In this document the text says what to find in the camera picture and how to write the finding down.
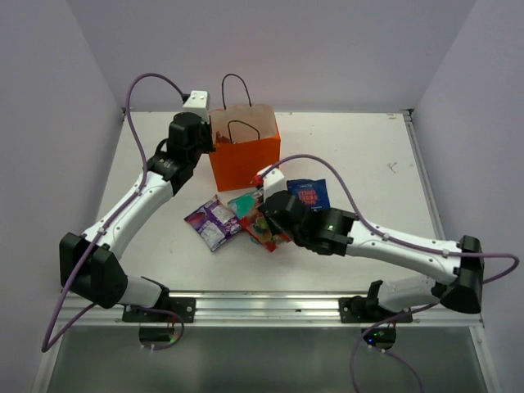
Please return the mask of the red candy bag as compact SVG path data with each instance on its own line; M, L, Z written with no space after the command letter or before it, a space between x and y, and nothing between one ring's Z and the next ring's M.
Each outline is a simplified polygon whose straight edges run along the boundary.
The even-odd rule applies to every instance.
M269 222L256 208L252 208L241 220L242 228L263 248L274 252L280 244L288 243L291 239L283 233L276 234L269 227Z

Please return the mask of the orange paper bag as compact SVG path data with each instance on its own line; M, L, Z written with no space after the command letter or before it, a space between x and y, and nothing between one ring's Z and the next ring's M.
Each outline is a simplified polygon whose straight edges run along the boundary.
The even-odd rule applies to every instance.
M210 112L215 152L210 164L218 192L236 191L252 186L252 179L268 165L280 159L281 136L274 109L254 103L244 80L246 102L229 105L221 82L222 107ZM215 143L215 135L228 134L231 144Z

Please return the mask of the red Doritos chip bag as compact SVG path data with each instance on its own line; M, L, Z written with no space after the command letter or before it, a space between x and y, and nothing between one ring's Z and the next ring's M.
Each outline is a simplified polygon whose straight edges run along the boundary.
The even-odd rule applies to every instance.
M233 140L229 137L228 134L223 135L223 134L221 134L220 132L217 132L216 135L215 135L215 143L227 143L227 144L231 144L232 141L233 141Z

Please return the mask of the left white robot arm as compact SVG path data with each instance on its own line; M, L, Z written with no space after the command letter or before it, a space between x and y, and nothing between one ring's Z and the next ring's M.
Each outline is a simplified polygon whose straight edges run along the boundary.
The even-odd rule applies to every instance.
M151 321L165 319L170 311L165 287L129 276L120 258L142 226L193 176L200 157L213 150L206 112L175 115L168 137L147 161L147 172L139 175L119 204L82 234L67 233L61 239L62 287L104 309L138 305Z

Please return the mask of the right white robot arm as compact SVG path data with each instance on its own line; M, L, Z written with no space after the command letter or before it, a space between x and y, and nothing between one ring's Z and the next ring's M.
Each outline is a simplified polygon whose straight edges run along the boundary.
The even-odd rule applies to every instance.
M377 280L366 296L344 301L360 321L380 322L435 303L463 314L481 312L484 262L474 237L445 242L399 233L400 242L393 242L387 228L369 229L345 210L313 210L288 191L276 192L259 210L272 229L316 254L380 260L416 273L395 282Z

